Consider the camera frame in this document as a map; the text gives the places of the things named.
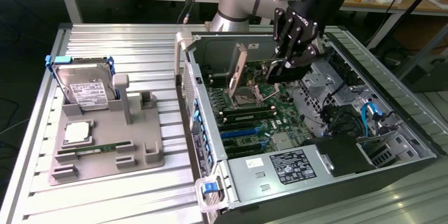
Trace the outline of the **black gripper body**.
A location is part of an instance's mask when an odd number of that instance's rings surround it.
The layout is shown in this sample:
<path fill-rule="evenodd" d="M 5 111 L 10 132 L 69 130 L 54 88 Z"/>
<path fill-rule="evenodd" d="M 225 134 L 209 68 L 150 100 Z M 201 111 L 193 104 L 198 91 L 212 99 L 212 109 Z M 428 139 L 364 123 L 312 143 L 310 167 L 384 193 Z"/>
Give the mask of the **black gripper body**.
<path fill-rule="evenodd" d="M 288 2 L 286 9 L 286 35 L 296 36 L 300 33 L 301 22 L 296 22 L 296 16 L 304 18 L 305 25 L 317 24 L 318 33 L 325 30 L 326 23 L 338 11 L 344 0 L 293 0 Z"/>

